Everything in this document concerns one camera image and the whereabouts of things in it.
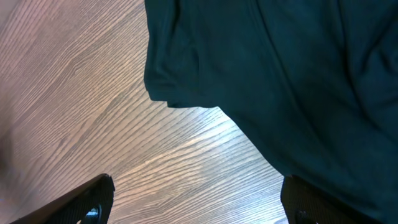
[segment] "light brown wood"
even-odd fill
[[[143,84],[143,1],[19,1],[0,27],[0,223],[100,173],[110,223],[273,223],[282,176],[218,108]]]

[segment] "garment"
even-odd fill
[[[219,106],[267,161],[382,222],[398,211],[398,0],[146,0],[144,81]]]

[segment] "dark green cloth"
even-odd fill
[[[398,1],[146,0],[144,80],[219,106],[281,174],[395,223]]]

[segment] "cloth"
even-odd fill
[[[152,100],[219,106],[281,174],[395,221],[398,0],[145,4]]]

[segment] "wooden floor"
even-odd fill
[[[100,173],[110,223],[283,222],[282,176],[220,109],[149,99],[143,1],[0,2],[0,223]]]

